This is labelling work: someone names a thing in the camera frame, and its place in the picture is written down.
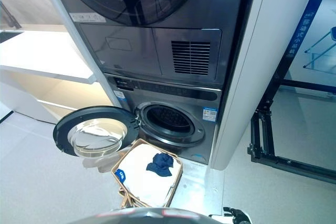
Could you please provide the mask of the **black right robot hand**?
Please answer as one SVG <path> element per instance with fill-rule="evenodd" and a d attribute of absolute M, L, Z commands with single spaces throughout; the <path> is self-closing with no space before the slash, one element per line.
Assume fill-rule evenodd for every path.
<path fill-rule="evenodd" d="M 250 218 L 239 209 L 223 207 L 224 216 L 231 217 L 233 224 L 251 224 Z"/>

